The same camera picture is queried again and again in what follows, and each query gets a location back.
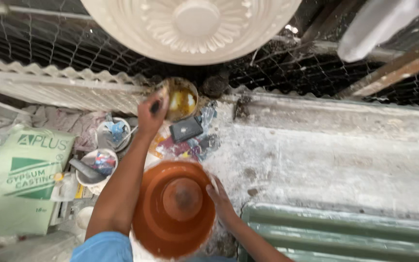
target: green plastic bag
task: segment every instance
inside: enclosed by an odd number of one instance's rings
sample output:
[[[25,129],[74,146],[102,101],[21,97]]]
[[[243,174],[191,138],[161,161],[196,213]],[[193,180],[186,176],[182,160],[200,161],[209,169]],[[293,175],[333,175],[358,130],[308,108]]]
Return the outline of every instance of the green plastic bag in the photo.
[[[54,202],[53,176],[62,172],[75,136],[16,125],[0,143],[0,236],[46,234]]]

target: hand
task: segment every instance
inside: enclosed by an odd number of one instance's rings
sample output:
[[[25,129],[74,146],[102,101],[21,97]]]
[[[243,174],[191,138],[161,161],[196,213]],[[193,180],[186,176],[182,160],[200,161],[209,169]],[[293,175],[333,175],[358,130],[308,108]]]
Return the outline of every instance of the hand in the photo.
[[[151,106],[159,101],[159,109],[153,114],[150,112]],[[169,107],[169,95],[160,97],[160,92],[155,92],[138,106],[138,132],[153,139],[166,117]]]
[[[230,203],[229,197],[224,190],[223,184],[221,181],[219,181],[219,178],[216,176],[213,176],[213,178],[216,181],[216,185],[218,186],[219,194],[216,192],[212,185],[207,185],[206,191],[214,202],[219,222],[221,222],[221,224],[223,224],[226,229],[230,230],[232,226],[239,222],[241,219],[234,211],[234,207]]]

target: white plaster ceiling rose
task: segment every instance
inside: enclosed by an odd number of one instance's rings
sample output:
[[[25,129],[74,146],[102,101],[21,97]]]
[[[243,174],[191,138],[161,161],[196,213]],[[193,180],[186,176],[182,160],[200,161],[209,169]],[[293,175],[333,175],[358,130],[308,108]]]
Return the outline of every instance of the white plaster ceiling rose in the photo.
[[[168,63],[222,63],[257,49],[301,0],[82,0],[96,22],[144,56]]]

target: floor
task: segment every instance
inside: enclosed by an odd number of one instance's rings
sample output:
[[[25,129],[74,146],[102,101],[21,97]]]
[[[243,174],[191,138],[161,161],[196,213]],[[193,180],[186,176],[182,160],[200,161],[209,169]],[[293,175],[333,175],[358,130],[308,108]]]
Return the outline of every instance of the floor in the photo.
[[[249,94],[217,111],[221,147],[202,164],[238,213],[256,201],[419,220],[419,108]],[[219,224],[200,252],[214,254],[236,256]]]

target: green corrugated sheet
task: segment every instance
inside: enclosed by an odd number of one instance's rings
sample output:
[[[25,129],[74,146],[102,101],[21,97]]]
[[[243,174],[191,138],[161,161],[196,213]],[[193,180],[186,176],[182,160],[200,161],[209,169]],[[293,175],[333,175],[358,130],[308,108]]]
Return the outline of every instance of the green corrugated sheet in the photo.
[[[419,221],[263,203],[242,219],[296,262],[419,262]],[[243,247],[238,260],[254,261]]]

